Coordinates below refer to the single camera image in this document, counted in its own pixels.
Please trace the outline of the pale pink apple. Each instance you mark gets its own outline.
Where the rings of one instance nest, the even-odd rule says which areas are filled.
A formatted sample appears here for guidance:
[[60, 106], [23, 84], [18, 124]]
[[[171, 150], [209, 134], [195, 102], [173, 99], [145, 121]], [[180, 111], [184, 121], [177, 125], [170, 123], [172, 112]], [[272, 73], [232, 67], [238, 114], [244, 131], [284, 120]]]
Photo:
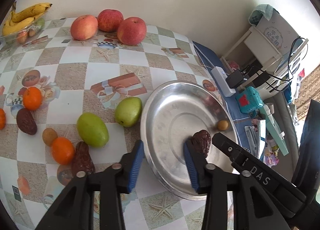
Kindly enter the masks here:
[[82, 15], [72, 23], [70, 32], [75, 40], [84, 41], [93, 37], [97, 30], [97, 18], [93, 15]]

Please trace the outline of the mandarin orange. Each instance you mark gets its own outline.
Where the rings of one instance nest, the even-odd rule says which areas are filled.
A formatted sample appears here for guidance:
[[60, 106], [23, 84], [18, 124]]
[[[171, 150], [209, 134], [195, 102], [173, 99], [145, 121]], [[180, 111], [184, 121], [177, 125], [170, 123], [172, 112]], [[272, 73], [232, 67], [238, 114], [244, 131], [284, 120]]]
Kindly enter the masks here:
[[65, 137], [58, 137], [53, 141], [51, 152], [53, 159], [61, 165], [71, 164], [75, 156], [73, 144]]
[[35, 111], [42, 104], [42, 94], [39, 88], [30, 87], [23, 94], [23, 105], [26, 109]]

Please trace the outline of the white shelf unit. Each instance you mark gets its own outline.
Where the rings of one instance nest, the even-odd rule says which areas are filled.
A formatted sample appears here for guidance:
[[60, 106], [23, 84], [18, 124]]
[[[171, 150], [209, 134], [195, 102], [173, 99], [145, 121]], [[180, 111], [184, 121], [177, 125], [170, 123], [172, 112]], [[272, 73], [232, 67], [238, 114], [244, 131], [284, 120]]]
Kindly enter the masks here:
[[236, 63], [245, 72], [238, 90], [252, 86], [264, 100], [294, 85], [309, 41], [268, 4], [258, 5], [248, 21], [249, 29], [220, 59], [229, 71]]

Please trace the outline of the checkered patterned tablecloth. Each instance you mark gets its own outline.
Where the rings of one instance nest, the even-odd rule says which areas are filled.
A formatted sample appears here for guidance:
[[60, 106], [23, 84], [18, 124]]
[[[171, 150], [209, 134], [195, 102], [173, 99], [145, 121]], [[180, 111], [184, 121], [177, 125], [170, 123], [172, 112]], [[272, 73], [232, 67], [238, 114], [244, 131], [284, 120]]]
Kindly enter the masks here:
[[[44, 29], [29, 38], [28, 46], [1, 44], [1, 108], [6, 125], [1, 130], [1, 202], [19, 229], [34, 229], [50, 203], [69, 180], [69, 170], [54, 161], [42, 133], [54, 129], [73, 144], [80, 141], [76, 122], [84, 112], [99, 116], [110, 139], [103, 148], [93, 148], [97, 171], [104, 170], [130, 151], [140, 128], [124, 128], [114, 120], [114, 110], [127, 96], [148, 99], [164, 82], [184, 80], [204, 86], [226, 103], [237, 131], [246, 137], [249, 116], [239, 112], [233, 98], [225, 98], [202, 61], [219, 59], [213, 52], [176, 32], [148, 25], [141, 44], [126, 46], [109, 41], [98, 31], [89, 40], [70, 35], [72, 18], [45, 21]], [[16, 116], [23, 94], [37, 87], [42, 104], [31, 111], [37, 133], [22, 132]]]

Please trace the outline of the dried red date large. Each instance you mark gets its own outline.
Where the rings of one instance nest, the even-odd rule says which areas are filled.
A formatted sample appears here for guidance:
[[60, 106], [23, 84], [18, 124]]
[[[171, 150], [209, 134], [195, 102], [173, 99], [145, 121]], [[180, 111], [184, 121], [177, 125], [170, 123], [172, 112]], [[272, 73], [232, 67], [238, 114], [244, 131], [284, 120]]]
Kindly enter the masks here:
[[210, 133], [206, 130], [196, 132], [191, 138], [191, 143], [198, 153], [207, 157], [212, 143]]

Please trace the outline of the white phone stand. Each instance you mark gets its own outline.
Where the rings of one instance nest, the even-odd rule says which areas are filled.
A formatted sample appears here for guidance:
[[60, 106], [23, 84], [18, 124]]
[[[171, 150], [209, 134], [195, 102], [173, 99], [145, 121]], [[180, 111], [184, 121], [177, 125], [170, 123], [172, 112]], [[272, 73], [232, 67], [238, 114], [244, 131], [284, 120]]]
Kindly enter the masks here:
[[245, 126], [245, 133], [248, 139], [251, 154], [259, 158], [259, 137], [253, 126]]

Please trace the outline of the black charger plug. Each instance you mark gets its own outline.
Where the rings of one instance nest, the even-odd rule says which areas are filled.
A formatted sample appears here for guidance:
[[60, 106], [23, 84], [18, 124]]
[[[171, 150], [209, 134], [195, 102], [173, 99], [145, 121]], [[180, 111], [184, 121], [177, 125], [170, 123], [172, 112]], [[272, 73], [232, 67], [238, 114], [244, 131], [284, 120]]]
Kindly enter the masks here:
[[229, 88], [231, 88], [231, 89], [235, 89], [235, 88], [239, 87], [245, 81], [247, 81], [247, 79], [245, 78], [244, 73], [239, 69], [237, 69], [234, 72], [232, 72], [231, 74], [229, 74], [226, 78], [226, 83], [229, 86]]

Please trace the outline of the white power strip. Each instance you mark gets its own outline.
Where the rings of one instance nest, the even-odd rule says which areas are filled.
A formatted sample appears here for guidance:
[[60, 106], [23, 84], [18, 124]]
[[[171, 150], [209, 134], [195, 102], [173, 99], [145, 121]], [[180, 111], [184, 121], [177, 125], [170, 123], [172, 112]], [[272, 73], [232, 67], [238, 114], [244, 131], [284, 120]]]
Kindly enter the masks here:
[[235, 89], [230, 88], [229, 85], [227, 84], [226, 82], [227, 74], [221, 67], [215, 66], [211, 70], [211, 73], [225, 97], [231, 97], [236, 93]]

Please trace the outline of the small mandarin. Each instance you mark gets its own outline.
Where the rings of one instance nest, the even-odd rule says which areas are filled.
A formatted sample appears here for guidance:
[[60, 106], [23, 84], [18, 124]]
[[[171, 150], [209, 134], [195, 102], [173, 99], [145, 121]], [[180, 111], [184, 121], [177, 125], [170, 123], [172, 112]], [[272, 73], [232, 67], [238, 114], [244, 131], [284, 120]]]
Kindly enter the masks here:
[[2, 130], [6, 125], [6, 114], [5, 111], [0, 109], [0, 130]]

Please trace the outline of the red apple right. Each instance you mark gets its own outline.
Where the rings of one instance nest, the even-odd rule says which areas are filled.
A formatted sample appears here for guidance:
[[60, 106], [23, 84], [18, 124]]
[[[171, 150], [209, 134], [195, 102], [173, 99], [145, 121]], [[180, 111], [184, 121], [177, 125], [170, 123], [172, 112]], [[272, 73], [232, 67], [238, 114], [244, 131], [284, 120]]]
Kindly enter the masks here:
[[146, 36], [146, 23], [139, 17], [123, 20], [117, 30], [117, 38], [122, 44], [140, 44]]

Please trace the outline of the green jujube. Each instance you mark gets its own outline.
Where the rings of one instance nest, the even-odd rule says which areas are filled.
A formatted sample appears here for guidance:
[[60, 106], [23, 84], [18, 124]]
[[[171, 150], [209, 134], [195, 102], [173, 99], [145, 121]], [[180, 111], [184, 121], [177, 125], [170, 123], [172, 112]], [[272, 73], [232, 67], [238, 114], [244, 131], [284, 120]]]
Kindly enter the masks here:
[[132, 127], [138, 122], [142, 109], [143, 105], [140, 98], [125, 98], [116, 107], [115, 121], [123, 127]]
[[100, 148], [108, 143], [108, 129], [103, 120], [93, 113], [81, 114], [76, 129], [81, 139], [91, 147]]

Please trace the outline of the brown longan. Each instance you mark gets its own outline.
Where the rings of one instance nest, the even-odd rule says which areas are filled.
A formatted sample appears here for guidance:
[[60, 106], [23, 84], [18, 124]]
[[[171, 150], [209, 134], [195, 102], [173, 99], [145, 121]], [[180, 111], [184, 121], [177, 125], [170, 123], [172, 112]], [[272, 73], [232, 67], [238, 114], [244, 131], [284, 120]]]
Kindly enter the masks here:
[[58, 137], [57, 132], [52, 128], [46, 128], [42, 133], [43, 142], [50, 147], [53, 141]]
[[227, 120], [222, 119], [217, 123], [216, 127], [219, 131], [225, 131], [229, 128], [229, 122]]

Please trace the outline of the yellow banana bunch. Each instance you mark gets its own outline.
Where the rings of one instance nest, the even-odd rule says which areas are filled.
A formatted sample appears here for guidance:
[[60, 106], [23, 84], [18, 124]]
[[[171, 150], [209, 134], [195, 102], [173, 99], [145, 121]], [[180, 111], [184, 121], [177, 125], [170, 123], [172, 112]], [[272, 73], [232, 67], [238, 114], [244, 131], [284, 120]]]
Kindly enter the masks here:
[[52, 6], [52, 3], [38, 3], [21, 12], [16, 12], [16, 2], [13, 3], [8, 19], [2, 29], [2, 36], [8, 36], [28, 27], [35, 20], [43, 16]]

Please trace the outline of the large steel basin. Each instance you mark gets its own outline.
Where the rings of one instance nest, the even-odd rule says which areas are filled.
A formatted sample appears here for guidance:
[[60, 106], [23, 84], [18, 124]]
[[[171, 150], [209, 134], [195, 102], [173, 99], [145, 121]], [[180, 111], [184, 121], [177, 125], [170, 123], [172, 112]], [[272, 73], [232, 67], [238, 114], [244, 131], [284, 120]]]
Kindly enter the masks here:
[[238, 143], [235, 125], [225, 107], [202, 86], [187, 81], [169, 81], [157, 87], [146, 101], [140, 136], [145, 157], [157, 179], [178, 197], [202, 201], [205, 195], [191, 186], [183, 144], [196, 132], [218, 132], [217, 124], [229, 123], [223, 135]]

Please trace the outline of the mint green toy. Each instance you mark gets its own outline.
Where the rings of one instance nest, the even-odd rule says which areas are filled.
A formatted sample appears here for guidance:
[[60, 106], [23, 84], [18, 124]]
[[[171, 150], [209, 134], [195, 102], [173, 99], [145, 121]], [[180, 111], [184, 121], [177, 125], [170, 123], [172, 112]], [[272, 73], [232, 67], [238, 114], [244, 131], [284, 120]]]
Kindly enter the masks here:
[[284, 138], [285, 133], [280, 130], [280, 127], [277, 124], [276, 120], [273, 118], [273, 115], [271, 114], [271, 111], [268, 105], [263, 105], [263, 107], [259, 108], [259, 112], [265, 115], [266, 129], [275, 140], [282, 154], [284, 156], [288, 155], [289, 151], [287, 149], [285, 138]]

